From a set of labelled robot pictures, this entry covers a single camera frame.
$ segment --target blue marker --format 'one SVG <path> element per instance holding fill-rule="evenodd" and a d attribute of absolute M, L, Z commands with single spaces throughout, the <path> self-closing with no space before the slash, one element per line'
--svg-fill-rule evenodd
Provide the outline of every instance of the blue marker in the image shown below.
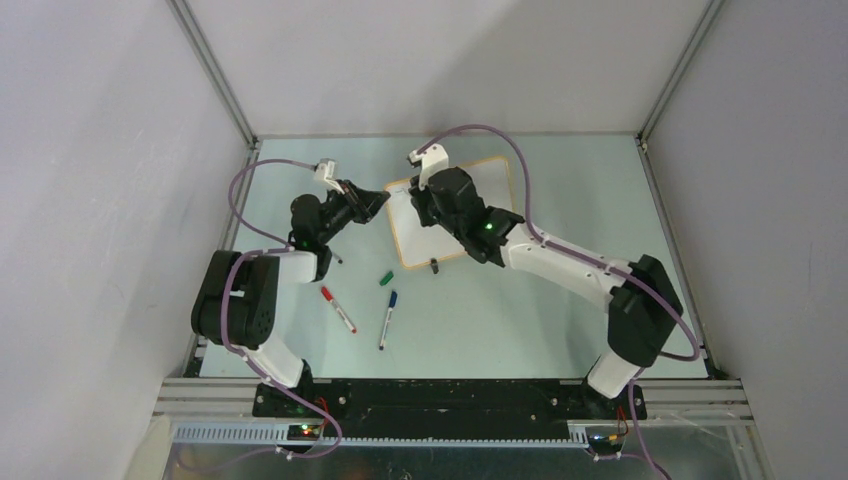
<path fill-rule="evenodd" d="M 397 303 L 397 292 L 392 290 L 392 296 L 389 298 L 389 311 L 386 312 L 386 322 L 383 324 L 383 335 L 380 337 L 380 350 L 386 346 L 386 332 L 389 330 L 389 322 L 392 321 L 392 310 L 395 309 Z"/>

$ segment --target marker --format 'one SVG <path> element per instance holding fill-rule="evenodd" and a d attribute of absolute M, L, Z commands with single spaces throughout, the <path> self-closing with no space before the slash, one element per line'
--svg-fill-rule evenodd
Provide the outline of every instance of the marker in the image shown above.
<path fill-rule="evenodd" d="M 389 322 L 392 321 L 392 310 L 395 309 L 397 303 L 397 292 L 392 290 L 392 296 L 389 297 L 389 311 L 386 312 L 386 321 L 383 323 L 383 335 L 380 337 L 380 350 L 386 346 L 386 332 L 389 330 Z"/>
<path fill-rule="evenodd" d="M 324 298 L 326 298 L 327 301 L 330 302 L 330 305 L 333 306 L 333 309 L 335 309 L 336 313 L 338 313 L 339 316 L 342 317 L 342 320 L 344 320 L 345 325 L 347 325 L 348 330 L 350 330 L 350 333 L 356 333 L 356 326 L 353 324 L 353 322 L 350 321 L 350 318 L 348 318 L 347 314 L 344 313 L 344 310 L 342 310 L 342 307 L 341 305 L 339 305 L 339 302 L 337 302 L 336 299 L 333 298 L 333 294 L 330 293 L 330 291 L 327 290 L 327 287 L 323 285 L 321 286 L 321 295 L 324 295 Z"/>

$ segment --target white bracket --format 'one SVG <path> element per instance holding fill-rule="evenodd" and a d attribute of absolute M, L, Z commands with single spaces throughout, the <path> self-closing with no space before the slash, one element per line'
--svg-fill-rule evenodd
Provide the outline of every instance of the white bracket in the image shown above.
<path fill-rule="evenodd" d="M 427 187 L 430 177 L 450 166 L 447 150 L 438 143 L 430 145 L 423 153 L 418 153 L 418 149 L 415 149 L 409 153 L 408 158 L 413 167 L 421 167 L 421 173 L 418 175 L 419 190 Z"/>

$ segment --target cable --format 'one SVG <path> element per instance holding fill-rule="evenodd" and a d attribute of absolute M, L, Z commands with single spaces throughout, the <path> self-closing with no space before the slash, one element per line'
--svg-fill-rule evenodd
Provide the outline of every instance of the cable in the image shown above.
<path fill-rule="evenodd" d="M 509 144 L 509 146 L 512 147 L 512 149 L 515 151 L 515 155 L 518 157 L 518 161 L 521 164 L 521 171 L 524 175 L 524 217 L 527 220 L 528 230 L 530 230 L 530 234 L 533 235 L 533 237 L 536 239 L 536 241 L 538 241 L 539 243 L 541 243 L 541 244 L 543 244 L 547 247 L 550 247 L 554 250 L 557 250 L 560 253 L 564 253 L 564 254 L 566 254 L 570 257 L 576 258 L 576 259 L 578 259 L 578 260 L 580 260 L 584 263 L 587 263 L 587 264 L 589 264 L 593 267 L 600 268 L 602 270 L 608 270 L 613 275 L 616 275 L 617 277 L 620 277 L 620 278 L 622 278 L 626 281 L 629 281 L 629 282 L 633 283 L 634 285 L 636 285 L 637 287 L 639 287 L 641 290 L 643 290 L 645 293 L 647 293 L 651 298 L 653 298 L 658 304 L 660 304 L 660 306 L 663 308 L 663 310 L 665 310 L 666 312 L 668 312 L 669 315 L 671 315 L 671 318 L 673 318 L 674 321 L 677 322 L 677 324 L 680 326 L 680 328 L 683 329 L 683 333 L 686 334 L 686 338 L 689 339 L 689 343 L 692 345 L 692 350 L 693 350 L 692 355 L 683 356 L 683 355 L 677 355 L 677 354 L 674 354 L 674 353 L 666 353 L 666 352 L 660 352 L 660 355 L 667 357 L 667 358 L 674 359 L 674 360 L 680 360 L 680 361 L 686 361 L 686 362 L 694 362 L 695 360 L 697 360 L 700 357 L 701 351 L 700 351 L 700 348 L 698 346 L 698 340 L 695 338 L 695 334 L 692 333 L 692 330 L 689 329 L 689 327 L 683 321 L 683 318 L 681 318 L 680 315 L 677 314 L 677 312 L 666 301 L 666 299 L 664 299 L 653 288 L 649 287 L 647 284 L 645 284 L 644 282 L 642 282 L 638 278 L 634 277 L 633 275 L 629 274 L 628 272 L 625 272 L 624 270 L 621 270 L 618 267 L 611 266 L 608 263 L 604 262 L 603 260 L 598 260 L 596 258 L 589 256 L 589 255 L 586 255 L 583 252 L 578 252 L 577 250 L 568 248 L 565 245 L 560 245 L 556 242 L 553 242 L 553 241 L 550 241 L 550 240 L 545 240 L 545 238 L 542 237 L 542 235 L 536 230 L 536 226 L 533 224 L 531 202 L 530 202 L 530 193 L 531 193 L 532 190 L 531 190 L 531 186 L 530 186 L 530 170 L 527 166 L 527 160 L 524 158 L 524 154 L 521 153 L 521 149 L 518 147 L 518 144 L 516 144 L 515 141 L 512 138 L 509 137 L 509 135 L 507 135 L 506 133 L 504 133 L 503 131 L 501 131 L 501 130 L 495 128 L 495 127 L 490 127 L 488 125 L 480 125 L 480 124 L 460 125 L 458 127 L 454 127 L 454 128 L 445 130 L 444 132 L 436 135 L 432 140 L 425 143 L 421 148 L 419 148 L 418 153 L 424 153 L 428 148 L 430 148 L 430 146 L 432 146 L 434 143 L 438 142 L 439 140 L 442 140 L 445 137 L 449 137 L 451 135 L 457 134 L 457 133 L 465 131 L 465 130 L 485 130 L 487 132 L 494 133 L 495 135 L 504 139 Z"/>
<path fill-rule="evenodd" d="M 283 394 L 285 394 L 286 396 L 288 396 L 292 400 L 295 400 L 296 402 L 300 403 L 301 405 L 305 406 L 306 408 L 308 408 L 308 409 L 318 413 L 322 417 L 324 417 L 325 422 L 329 422 L 330 424 L 333 425 L 333 428 L 335 428 L 335 430 L 336 430 L 336 440 L 332 443 L 332 445 L 330 445 L 330 448 L 328 448 L 327 450 L 324 450 L 322 452 L 318 452 L 318 453 L 309 453 L 309 452 L 296 453 L 296 452 L 286 450 L 286 449 L 284 449 L 280 446 L 257 448 L 255 450 L 251 450 L 247 453 L 239 455 L 236 458 L 233 458 L 231 460 L 228 460 L 224 463 L 221 463 L 219 465 L 215 465 L 215 466 L 212 466 L 212 467 L 192 467 L 192 466 L 186 465 L 185 463 L 183 463 L 183 461 L 180 458 L 179 453 L 178 453 L 177 454 L 177 461 L 176 461 L 177 466 L 179 468 L 182 468 L 186 471 L 190 471 L 190 472 L 193 472 L 193 473 L 204 474 L 204 473 L 216 472 L 218 470 L 223 470 L 225 468 L 228 468 L 228 467 L 230 467 L 230 466 L 232 466 L 232 465 L 234 465 L 238 462 L 241 462 L 242 460 L 245 460 L 247 458 L 253 457 L 255 455 L 264 454 L 264 453 L 285 453 L 286 458 L 289 458 L 289 459 L 291 459 L 291 458 L 318 458 L 318 457 L 323 457 L 325 455 L 329 455 L 336 448 L 338 448 L 339 445 L 341 444 L 341 441 L 342 441 L 342 428 L 339 425 L 339 423 L 336 421 L 336 419 L 333 418 L 333 416 L 330 415 L 330 413 L 328 411 L 325 411 L 325 410 L 322 410 L 322 409 L 316 407 L 315 405 L 313 405 L 312 403 L 310 403 L 306 399 L 300 397 L 296 393 L 289 390 L 285 385 L 281 384 L 280 382 L 278 382 L 274 378 L 271 378 L 271 376 L 268 375 L 268 373 L 265 372 L 262 369 L 262 367 L 260 367 L 252 359 L 250 359 L 250 357 L 248 357 L 247 354 L 243 350 L 240 350 L 240 349 L 234 347 L 233 344 L 230 343 L 230 335 L 229 335 L 229 330 L 227 328 L 227 319 L 229 318 L 230 292 L 232 291 L 233 284 L 235 283 L 236 273 L 238 272 L 238 269 L 250 257 L 255 257 L 255 256 L 258 256 L 258 255 L 263 255 L 263 254 L 282 255 L 284 253 L 288 253 L 291 250 L 291 245 L 289 245 L 289 243 L 287 241 L 283 240 L 282 238 L 280 238 L 280 237 L 278 237 L 278 236 L 276 236 L 272 233 L 266 232 L 266 231 L 264 231 L 264 230 L 262 230 L 262 229 L 260 229 L 256 226 L 252 225 L 250 222 L 248 222 L 241 215 L 241 213 L 238 211 L 238 208 L 236 207 L 236 204 L 235 204 L 236 185 L 242 179 L 242 177 L 244 177 L 248 172 L 252 171 L 256 167 L 259 167 L 260 165 L 268 165 L 268 164 L 271 164 L 271 163 L 282 163 L 282 164 L 302 167 L 302 168 L 305 168 L 307 170 L 315 170 L 314 165 L 309 165 L 307 163 L 297 162 L 297 161 L 294 161 L 294 160 L 286 160 L 286 159 L 261 160 L 261 161 L 258 161 L 258 162 L 254 163 L 252 165 L 248 165 L 248 166 L 244 167 L 243 169 L 239 170 L 239 172 L 236 173 L 236 175 L 233 177 L 233 180 L 230 182 L 230 188 L 229 188 L 229 191 L 228 191 L 227 200 L 229 202 L 230 209 L 232 210 L 233 215 L 239 220 L 239 222 L 241 224 L 243 224 L 244 226 L 246 226 L 250 230 L 252 230 L 252 231 L 254 231 L 254 232 L 256 232 L 256 233 L 258 233 L 258 234 L 260 234 L 264 237 L 267 237 L 267 238 L 270 238 L 270 239 L 275 240 L 277 242 L 280 242 L 284 245 L 284 247 L 282 247 L 282 248 L 269 248 L 267 250 L 250 250 L 250 251 L 244 252 L 236 259 L 232 268 L 230 268 L 230 272 L 227 275 L 227 281 L 224 285 L 223 299 L 221 301 L 221 343 L 223 343 L 224 348 L 226 348 L 227 351 L 229 351 L 230 353 L 234 353 L 234 354 L 238 355 L 239 357 L 241 357 L 242 360 L 244 360 L 247 363 L 247 366 L 250 367 L 250 369 L 253 370 L 254 373 L 256 373 L 259 376 L 260 379 L 262 379 L 266 383 L 270 383 L 277 390 L 283 392 Z"/>
<path fill-rule="evenodd" d="M 622 454 L 619 454 L 619 455 L 598 455 L 591 448 L 583 450 L 583 451 L 586 452 L 587 455 L 592 457 L 596 462 L 597 461 L 607 461 L 607 460 L 621 460 L 622 458 L 635 458 L 635 459 L 638 459 L 638 460 L 642 460 L 643 462 L 646 462 L 646 463 L 648 462 L 647 460 L 645 460 L 645 457 L 640 457 L 639 455 L 634 455 L 632 453 L 622 453 Z M 653 463 L 653 464 L 649 464 L 649 465 L 654 467 L 655 472 L 658 472 L 660 475 L 663 476 L 663 480 L 671 480 L 671 475 L 664 468 L 662 468 L 662 466 L 660 466 L 660 464 Z"/>
<path fill-rule="evenodd" d="M 593 267 L 600 268 L 602 270 L 609 271 L 613 275 L 624 279 L 625 281 L 631 282 L 647 293 L 651 298 L 654 299 L 662 308 L 665 310 L 671 318 L 680 326 L 683 330 L 683 333 L 686 335 L 686 338 L 689 340 L 689 344 L 692 346 L 692 354 L 691 355 L 678 355 L 676 353 L 668 353 L 668 352 L 660 352 L 660 356 L 671 358 L 673 360 L 680 360 L 683 362 L 694 362 L 698 360 L 701 356 L 700 347 L 698 346 L 698 340 L 695 338 L 695 334 L 692 333 L 692 330 L 688 325 L 683 321 L 683 318 L 674 310 L 674 308 L 664 299 L 659 293 L 657 293 L 653 288 L 648 286 L 645 282 L 639 280 L 635 276 L 631 275 L 624 270 L 621 270 L 618 267 L 612 266 L 602 260 L 598 260 L 596 258 L 590 257 L 582 252 L 578 252 L 577 250 L 566 247 L 565 245 L 560 245 L 556 242 L 545 240 L 544 237 L 536 230 L 536 226 L 533 225 L 533 218 L 531 216 L 531 202 L 530 202 L 530 170 L 527 166 L 527 160 L 524 158 L 524 154 L 521 152 L 521 149 L 518 147 L 518 144 L 509 137 L 505 132 L 499 130 L 495 127 L 490 127 L 488 125 L 481 124 L 468 124 L 468 125 L 460 125 L 458 127 L 454 127 L 444 132 L 436 135 L 432 140 L 425 143 L 421 148 L 418 149 L 418 153 L 424 153 L 428 148 L 430 148 L 434 143 L 442 140 L 445 137 L 449 137 L 451 135 L 455 135 L 457 133 L 463 132 L 465 130 L 485 130 L 487 132 L 494 133 L 495 135 L 501 137 L 504 141 L 506 141 L 510 147 L 512 147 L 513 151 L 515 151 L 515 155 L 518 157 L 518 161 L 521 164 L 521 172 L 524 176 L 524 217 L 527 220 L 527 227 L 530 231 L 530 234 L 538 241 L 540 244 L 545 245 L 553 250 L 556 250 L 560 253 L 568 255 L 572 258 L 576 258 L 584 263 L 587 263 Z M 645 445 L 645 442 L 642 438 L 642 433 L 639 429 L 638 417 L 636 416 L 636 405 L 633 399 L 633 386 L 636 379 L 644 372 L 645 369 L 640 369 L 633 378 L 630 379 L 630 382 L 627 384 L 628 388 L 628 398 L 630 403 L 630 416 L 633 419 L 633 429 L 636 431 L 636 435 L 639 437 L 639 443 L 642 447 L 642 453 L 645 455 L 643 460 L 647 461 L 648 464 L 653 468 L 654 472 L 657 475 L 662 475 L 666 479 L 670 479 L 671 477 L 668 475 L 668 472 L 663 470 L 662 467 L 657 465 L 656 462 L 651 458 L 651 454 L 648 452 L 648 447 Z"/>
<path fill-rule="evenodd" d="M 247 175 L 248 172 L 253 171 L 256 167 L 259 167 L 261 165 L 268 165 L 270 163 L 282 163 L 282 164 L 286 164 L 286 165 L 294 165 L 296 167 L 305 168 L 305 169 L 311 170 L 311 171 L 315 171 L 315 167 L 316 167 L 316 165 L 310 165 L 308 163 L 298 162 L 298 161 L 295 161 L 295 160 L 286 160 L 284 158 L 275 158 L 275 159 L 270 159 L 270 160 L 260 160 L 256 163 L 252 164 L 252 165 L 248 165 L 248 166 L 242 168 L 241 170 L 239 170 L 238 173 L 236 173 L 236 175 L 233 177 L 233 180 L 230 182 L 230 189 L 229 189 L 229 193 L 227 195 L 227 201 L 230 204 L 230 210 L 233 212 L 233 215 L 238 219 L 239 223 L 241 223 L 245 227 L 253 230 L 254 232 L 258 233 L 259 235 L 262 235 L 263 237 L 270 238 L 271 240 L 276 240 L 276 241 L 282 243 L 285 246 L 290 246 L 289 242 L 283 240 L 282 238 L 280 238 L 280 237 L 278 237 L 278 236 L 276 236 L 272 233 L 268 233 L 265 230 L 262 230 L 258 227 L 255 227 L 253 224 L 251 224 L 250 222 L 245 220 L 245 218 L 241 215 L 241 213 L 239 213 L 238 207 L 236 207 L 235 192 L 236 192 L 236 186 L 238 185 L 238 182 L 242 179 L 242 177 Z"/>
<path fill-rule="evenodd" d="M 250 367 L 251 370 L 256 372 L 256 374 L 259 375 L 259 378 L 261 378 L 263 381 L 265 381 L 266 383 L 270 383 L 271 385 L 276 387 L 279 391 L 283 392 L 283 394 L 285 394 L 287 397 L 291 398 L 292 400 L 300 403 L 304 407 L 306 407 L 306 408 L 312 410 L 313 412 L 321 415 L 322 417 L 326 418 L 327 421 L 330 422 L 331 425 L 333 425 L 333 428 L 336 430 L 336 440 L 335 440 L 335 442 L 333 442 L 333 444 L 330 446 L 329 449 L 324 450 L 322 452 L 318 452 L 318 453 L 309 453 L 309 452 L 307 452 L 307 453 L 296 453 L 296 452 L 292 452 L 292 451 L 283 450 L 283 451 L 286 452 L 286 456 L 289 457 L 289 458 L 318 458 L 318 457 L 323 457 L 325 455 L 329 455 L 336 448 L 338 448 L 339 444 L 341 444 L 342 427 L 339 425 L 339 422 L 337 422 L 336 419 L 333 418 L 333 416 L 330 415 L 329 413 L 325 412 L 321 408 L 316 407 L 315 405 L 313 405 L 309 401 L 305 400 L 304 398 L 302 398 L 298 394 L 292 392 L 291 390 L 288 389 L 288 387 L 286 387 L 285 385 L 283 385 L 282 383 L 278 382 L 276 379 L 274 379 L 273 377 L 268 375 L 268 373 L 265 372 L 262 369 L 262 367 L 257 365 L 256 362 L 254 362 L 253 359 L 251 359 L 243 350 L 240 350 L 240 349 L 234 347 L 230 343 L 230 334 L 227 331 L 227 319 L 229 318 L 228 313 L 229 313 L 229 307 L 230 307 L 230 291 L 233 289 L 233 284 L 235 283 L 235 279 L 236 279 L 236 273 L 238 272 L 238 269 L 241 267 L 241 265 L 250 257 L 259 256 L 259 255 L 262 255 L 262 254 L 280 255 L 280 254 L 283 254 L 283 253 L 287 253 L 289 251 L 290 251 L 289 247 L 269 248 L 269 249 L 264 250 L 264 251 L 263 250 L 249 250 L 247 252 L 242 253 L 241 256 L 239 256 L 236 259 L 236 262 L 233 264 L 233 267 L 230 269 L 230 274 L 227 275 L 227 282 L 224 284 L 224 297 L 223 297 L 223 300 L 221 301 L 221 343 L 224 344 L 224 348 L 226 348 L 230 353 L 234 353 L 234 354 L 240 356 L 242 358 L 242 360 L 244 360 L 247 363 L 247 366 Z"/>

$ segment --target red marker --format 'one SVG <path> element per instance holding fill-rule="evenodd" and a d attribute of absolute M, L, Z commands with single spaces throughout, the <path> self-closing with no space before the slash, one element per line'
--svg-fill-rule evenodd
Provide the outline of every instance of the red marker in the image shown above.
<path fill-rule="evenodd" d="M 348 318 L 347 314 L 344 313 L 344 310 L 342 310 L 342 307 L 341 305 L 339 305 L 339 302 L 337 302 L 336 299 L 333 298 L 333 294 L 330 293 L 330 291 L 327 290 L 327 287 L 323 285 L 321 286 L 321 295 L 324 295 L 324 298 L 326 298 L 327 301 L 330 302 L 330 305 L 333 306 L 333 309 L 336 310 L 336 313 L 338 313 L 339 316 L 342 317 L 342 320 L 344 320 L 345 325 L 347 325 L 348 330 L 350 330 L 350 333 L 356 333 L 356 325 L 354 325 L 353 322 L 350 321 L 350 318 Z"/>

